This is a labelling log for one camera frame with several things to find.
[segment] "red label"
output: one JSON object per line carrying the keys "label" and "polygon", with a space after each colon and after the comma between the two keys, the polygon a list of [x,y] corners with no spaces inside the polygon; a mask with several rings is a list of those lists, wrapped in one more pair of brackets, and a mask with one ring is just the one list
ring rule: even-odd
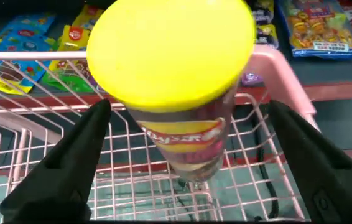
{"label": "red label", "polygon": [[138,121],[142,130],[172,162],[200,164],[223,153],[225,120],[156,123]]}
{"label": "red label", "polygon": [[82,38],[83,29],[79,27],[70,27],[68,35],[72,40],[80,40]]}
{"label": "red label", "polygon": [[88,13],[88,15],[94,16],[94,15],[96,15],[97,10],[98,10],[97,8],[89,6],[88,10],[87,10],[87,13]]}
{"label": "red label", "polygon": [[35,33],[32,32],[31,30],[26,30],[26,29],[19,30],[18,34],[23,37],[32,37],[33,35],[35,35]]}

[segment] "yellow snack package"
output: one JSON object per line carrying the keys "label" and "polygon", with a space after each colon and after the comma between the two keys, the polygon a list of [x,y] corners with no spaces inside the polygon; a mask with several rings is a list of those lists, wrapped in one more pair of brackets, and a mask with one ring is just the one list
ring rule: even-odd
{"label": "yellow snack package", "polygon": [[[82,29],[81,27],[72,27],[66,25],[63,30],[63,36],[60,41],[58,51],[76,51],[86,50],[90,31]],[[93,85],[97,83],[93,79],[88,69],[88,64],[85,60],[72,60],[76,68],[81,71],[84,77]],[[77,92],[93,92],[88,84],[72,69],[72,67],[65,60],[53,60],[49,65],[52,71],[61,81],[69,86],[73,91]],[[67,90],[61,83],[59,83],[50,74],[46,73],[42,78],[42,82],[48,85],[57,87],[61,90]]]}
{"label": "yellow snack package", "polygon": [[96,21],[102,15],[104,10],[93,6],[85,5],[79,16],[72,23],[73,27],[81,27],[87,30],[92,30]]}

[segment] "store shelf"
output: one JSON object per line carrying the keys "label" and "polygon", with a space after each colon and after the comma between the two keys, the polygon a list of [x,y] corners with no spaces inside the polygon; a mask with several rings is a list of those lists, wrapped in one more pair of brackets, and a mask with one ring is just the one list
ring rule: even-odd
{"label": "store shelf", "polygon": [[[61,35],[62,29],[65,24],[70,24],[76,17],[84,3],[95,4],[99,6],[110,5],[113,1],[56,1],[49,0],[40,2],[39,6],[32,5],[27,1],[0,1],[0,30],[9,21],[9,18],[17,13],[29,12],[36,10],[52,9],[59,13],[55,23],[48,32],[49,37],[57,38]],[[279,12],[276,10],[276,16],[274,18],[274,24],[276,25],[277,35],[280,40],[280,50],[284,53],[285,57],[291,64],[300,82],[305,87],[310,99],[321,101],[321,100],[334,100],[334,99],[348,99],[352,98],[352,60],[322,60],[320,58],[292,58],[290,53],[290,46],[288,43],[286,29],[280,22]],[[71,103],[75,98],[69,93],[52,88],[51,86],[43,85],[51,93],[59,96],[66,103]],[[246,92],[257,99],[265,92],[265,89],[258,86],[243,87],[239,92]],[[35,87],[31,93],[34,98],[39,98],[42,101],[49,103],[52,100],[46,93],[39,88]],[[89,102],[94,103],[98,96],[81,93],[83,98]],[[29,99],[25,99],[24,96],[11,96],[17,98],[18,101],[25,103],[29,102]],[[244,104],[243,100],[236,100],[237,104]]]}

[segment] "red stripe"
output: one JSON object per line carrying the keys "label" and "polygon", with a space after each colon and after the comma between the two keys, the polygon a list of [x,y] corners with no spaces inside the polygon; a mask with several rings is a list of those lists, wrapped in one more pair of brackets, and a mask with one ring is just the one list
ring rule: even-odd
{"label": "red stripe", "polygon": [[[271,159],[269,161],[269,163],[273,163],[273,162],[275,162],[275,160],[272,159],[273,157],[274,157],[274,155],[268,154],[268,155],[264,156],[264,160],[266,161],[266,160]],[[281,158],[282,162],[285,162],[284,155],[281,155],[280,158]],[[233,157],[229,157],[229,161],[230,161],[230,164],[232,166],[245,165],[246,164],[246,161],[244,159],[240,159],[240,158],[237,158],[236,160],[234,160]],[[249,163],[250,164],[254,164],[256,162],[257,162],[257,160],[256,160],[255,157],[249,158]],[[129,166],[129,163],[127,163],[127,162],[125,162],[125,163],[120,163],[120,162],[114,163],[114,172],[117,172],[117,173],[120,173],[120,172],[129,173],[130,172],[129,167],[117,169],[117,167],[124,167],[124,166]],[[224,161],[223,161],[223,167],[227,167],[226,159],[224,159]],[[167,165],[166,165],[166,163],[163,163],[163,164],[151,164],[150,168],[151,168],[151,172],[164,171],[164,170],[167,169]],[[111,164],[98,164],[97,165],[97,169],[106,169],[106,170],[103,171],[104,173],[111,173]],[[149,171],[149,165],[132,167],[132,172],[148,172],[148,171]],[[21,177],[24,176],[24,172],[25,172],[24,170],[21,171],[21,173],[20,173]],[[0,176],[1,175],[9,176],[9,171],[0,170]]]}
{"label": "red stripe", "polygon": [[[308,97],[313,101],[323,101],[323,100],[336,100],[336,99],[351,99],[352,98],[352,83],[337,83],[337,84],[324,84],[324,85],[307,85],[304,89]],[[242,87],[238,90],[238,93],[248,93],[255,97],[259,101],[263,94],[266,92],[265,87]],[[118,103],[112,96],[108,94],[103,94],[104,97],[108,98],[112,103]],[[75,96],[57,96],[67,105],[80,105],[81,102]],[[82,95],[81,98],[85,100],[88,104],[96,103],[100,100],[98,95]],[[36,97],[37,100],[41,101],[47,106],[63,106],[55,99],[50,96]],[[16,102],[26,106],[26,107],[40,107],[38,103],[34,102],[29,98],[15,98]],[[237,105],[243,105],[249,103],[246,97],[236,98]],[[263,100],[263,103],[268,103],[270,96],[267,95]],[[0,105],[5,108],[19,108],[19,106],[7,101],[6,99],[0,99]]]}
{"label": "red stripe", "polygon": [[[349,155],[350,157],[352,157],[352,149],[349,150],[344,150],[344,152]],[[274,158],[274,155],[272,154],[267,154],[264,156],[264,160],[267,161],[269,160],[267,163],[275,163],[275,160],[272,159]],[[281,155],[280,156],[281,162],[285,162],[285,156]],[[233,157],[229,157],[229,161],[230,164],[232,166],[236,166],[236,165],[245,165],[246,161],[244,159],[241,158],[237,158],[234,161]],[[255,157],[250,157],[249,158],[249,163],[250,164],[255,164],[257,163],[257,159]],[[114,171],[115,172],[125,172],[125,173],[129,173],[130,170],[129,168],[122,168],[122,169],[116,169],[117,167],[123,167],[123,166],[129,166],[129,163],[115,163],[114,164]],[[223,161],[223,167],[227,167],[227,161],[226,159]],[[151,164],[150,165],[151,168],[151,172],[157,172],[157,171],[163,171],[167,169],[166,164]],[[104,173],[108,173],[111,172],[111,164],[99,164],[97,166],[97,169],[107,169],[105,171],[103,171]],[[144,165],[144,166],[137,166],[137,167],[132,167],[132,172],[148,172],[149,171],[149,166],[148,165]],[[0,170],[0,176],[9,176],[9,171],[4,171],[4,170]],[[21,171],[20,176],[24,176],[24,171]]]}

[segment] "black cable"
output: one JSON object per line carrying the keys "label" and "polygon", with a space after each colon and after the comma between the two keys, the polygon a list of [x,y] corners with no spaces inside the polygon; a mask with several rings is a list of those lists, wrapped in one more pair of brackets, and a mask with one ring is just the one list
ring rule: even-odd
{"label": "black cable", "polygon": [[[252,119],[251,119],[252,128],[255,128],[258,124],[259,124],[259,120],[258,120],[257,116],[255,114],[252,115]],[[258,129],[255,130],[253,135],[254,135],[255,145],[257,145],[257,146],[260,145],[261,142],[260,142],[259,130]],[[259,147],[257,149],[256,158],[257,158],[258,162],[263,162],[263,160],[264,160],[264,149],[263,149],[263,147]],[[267,173],[266,165],[265,164],[259,165],[259,170],[261,172],[262,178],[264,180],[268,180],[269,179],[269,174]],[[274,186],[273,186],[272,182],[268,181],[265,184],[266,184],[267,189],[269,190],[270,197],[277,198],[277,193],[276,193],[276,190],[274,189]],[[279,216],[279,204],[278,204],[278,200],[275,199],[275,200],[271,201],[271,211],[270,211],[270,214],[269,214],[268,218],[269,219],[277,218],[278,216]],[[259,220],[262,220],[262,217],[256,216],[255,217],[255,221],[259,221]]]}
{"label": "black cable", "polygon": [[[179,184],[179,186],[181,186],[182,188],[184,188],[184,186],[182,185],[182,183],[180,181],[177,182]],[[176,196],[176,199],[177,201],[183,206],[183,208],[187,211],[187,212],[190,212],[188,210],[188,208],[186,208],[185,204],[183,203],[183,201],[180,199],[179,196]],[[194,217],[193,217],[193,214],[188,214],[188,216],[190,217],[190,221],[195,221]]]}

